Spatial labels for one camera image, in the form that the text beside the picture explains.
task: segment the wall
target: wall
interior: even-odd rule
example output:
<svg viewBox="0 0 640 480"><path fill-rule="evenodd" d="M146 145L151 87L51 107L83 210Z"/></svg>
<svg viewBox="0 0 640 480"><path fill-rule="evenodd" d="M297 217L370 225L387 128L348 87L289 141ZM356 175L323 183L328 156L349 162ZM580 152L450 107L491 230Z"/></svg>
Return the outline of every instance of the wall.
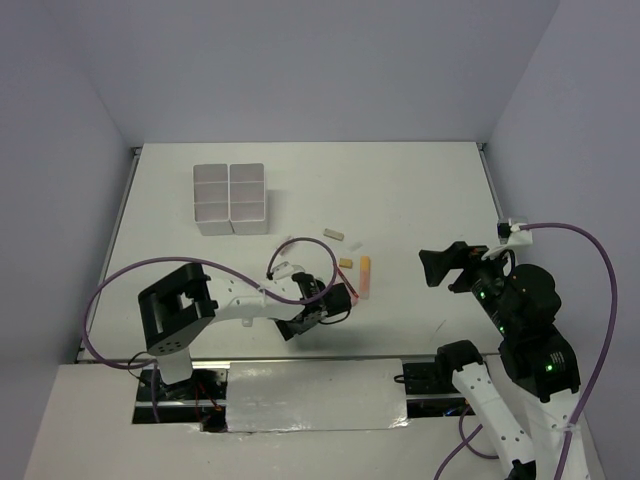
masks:
<svg viewBox="0 0 640 480"><path fill-rule="evenodd" d="M487 140L558 0L45 0L130 145Z"/></svg>
<svg viewBox="0 0 640 480"><path fill-rule="evenodd" d="M79 342L130 166L55 22L0 5L0 465L22 478L57 365Z"/></svg>
<svg viewBox="0 0 640 480"><path fill-rule="evenodd" d="M562 0L489 142L506 213L581 225L605 244L620 284L618 326L587 417L605 472L640 478L640 3ZM586 382L606 329L609 288L597 252L570 233L534 233L529 258L558 280L558 326Z"/></svg>

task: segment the purple cable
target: purple cable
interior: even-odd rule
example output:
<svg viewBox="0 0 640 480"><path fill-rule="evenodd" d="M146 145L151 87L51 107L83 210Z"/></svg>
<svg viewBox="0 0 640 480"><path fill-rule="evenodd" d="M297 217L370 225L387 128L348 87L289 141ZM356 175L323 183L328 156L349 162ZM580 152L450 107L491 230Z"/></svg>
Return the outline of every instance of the purple cable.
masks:
<svg viewBox="0 0 640 480"><path fill-rule="evenodd" d="M618 314L618 281L616 280L616 273L613 269L611 259L609 258L609 255L607 254L607 251L604 249L602 244L596 237L580 227L569 225L567 223L532 223L530 225L523 225L521 228L522 230L536 230L538 228L558 228L579 233L583 237L586 237L598 249L598 252L600 252L600 256L602 256L602 260L604 260L604 264L607 267L607 273L609 274L609 282L611 283L611 310L609 312L609 325L607 326L607 334L605 335L602 350L600 351L600 355L598 356L598 360L596 361L596 366L593 369L593 373L591 374L591 377L587 382L587 386L585 387L584 392L582 393L582 396L580 397L580 400L576 405L576 409L573 411L571 417L569 418L569 425L575 425L580 418L584 407L589 401L589 397L591 396L593 387L598 381L600 372L602 372L602 367L604 366L604 362L607 358L607 353L609 352L609 347L611 346L613 330L616 325L616 316ZM558 468L556 469L556 473L553 477L554 480L560 480L562 478L562 473L564 472L564 467L567 463L567 457L569 456L569 448L571 447L572 437L573 433L570 430L567 430L564 436L564 443L562 444L562 452L560 453Z"/></svg>
<svg viewBox="0 0 640 480"><path fill-rule="evenodd" d="M160 423L160 414L158 413L158 399L156 398L156 387L158 378L158 362L153 362L153 370L151 371L151 408L153 410L153 418L156 423Z"/></svg>
<svg viewBox="0 0 640 480"><path fill-rule="evenodd" d="M479 452L478 450L473 448L473 446L471 445L471 440L468 439L466 437L466 435L464 434L464 429L462 428L462 423L464 422L464 417L467 416L467 413L469 413L470 410L471 410L471 407L467 407L460 414L460 420L458 420L458 432L460 433L460 438L462 439L463 442L464 441L467 442L466 447L474 455L476 455L476 456L478 456L480 458L484 458L485 460L498 460L500 457L498 457L497 455L487 455L486 453Z"/></svg>
<svg viewBox="0 0 640 480"><path fill-rule="evenodd" d="M280 251L286 247L287 245L290 245L292 243L295 242L310 242L310 243L315 243L317 245L320 245L322 248L324 248L327 253L329 254L329 256L331 257L331 262L333 264L333 275L331 276L331 280L329 281L329 283L327 283L327 286L324 288L324 290L322 290L321 292L319 292L317 295L314 295L310 298L307 298L305 300L289 300L288 298L284 298L281 297L280 295L277 295L273 292L270 292L269 290L263 290L262 286L256 282L255 280L252 280L251 278L249 278L248 276L246 276L243 273L238 272L237 270L234 270L232 268L229 267L225 267L224 265L221 265L219 263L215 263L215 262L211 262L209 260L203 260L201 258L194 258L194 257L157 257L157 258L149 258L147 260L141 260L139 262L136 263L132 263L129 266L126 266L120 270L118 270L117 272L113 273L112 275L109 275L107 278L104 279L104 281L102 283L100 283L95 291L93 292L93 294L91 295L89 302L87 304L87 308L84 311L84 317L83 317L83 322L82 322L82 342L84 343L85 348L89 351L89 353L91 353L91 355L93 355L93 357L98 360L100 363L111 367L111 368L116 368L118 370L129 370L129 369L136 369L136 368L142 368L142 367L146 367L147 365L151 365L152 363L155 362L155 360L147 360L144 362L140 362L140 363L133 363L131 365L125 365L122 363L118 363L118 362L114 362L112 360L108 360L105 357L103 357L102 355L100 355L96 349L94 348L93 344L91 343L91 340L89 340L89 332L87 332L87 326L89 324L89 315L91 313L91 306L93 305L93 302L95 301L96 297L100 294L100 292L102 290L104 290L104 288L109 285L111 282L113 282L116 278L121 277L122 275L124 275L127 272L130 272L131 270L135 270L136 268L140 268L143 267L145 265L151 265L153 263L165 263L165 262L184 262L184 263L199 263L202 265L205 265L207 267L212 267L218 270L221 270L223 272L226 272L230 275L233 275L236 278L239 278L240 280L242 280L243 282L247 283L248 285L252 286L253 288L255 288L256 290L259 290L261 292L264 292L264 294L278 302L282 302L282 303L286 303L289 305L307 305L309 303L313 303L316 300L321 299L322 297L324 297L329 290L331 290L331 287L333 287L333 284L336 281L336 277L338 276L338 261L336 260L336 256L334 255L334 253L331 251L331 248L329 248L329 246L318 240L315 238L311 238L311 237L298 237L298 238L292 238L291 240L287 240L286 242L284 242L282 245L280 245L278 247L278 249L273 253L273 255L271 256L271 260L269 260L269 265L267 266L267 275L270 274L271 272L271 268L273 266L273 263L276 259L276 257L278 256L278 253L280 253Z"/></svg>
<svg viewBox="0 0 640 480"><path fill-rule="evenodd" d="M438 480L440 478L440 476L442 475L442 472L444 472L444 469L446 468L446 466L449 464L449 462L451 460L453 460L453 457L455 457L458 453L460 453L460 451L464 447L468 446L469 442L471 440L473 440L475 438L475 436L478 435L478 433L480 433L480 430L482 430L482 425L478 425L476 427L476 429L473 432L471 432L471 435L469 435L467 438L462 440L460 445L458 445L456 448L453 449L453 451L447 456L447 458L445 458L442 461L442 463L438 467L438 470L436 471L436 474L434 475L433 480Z"/></svg>

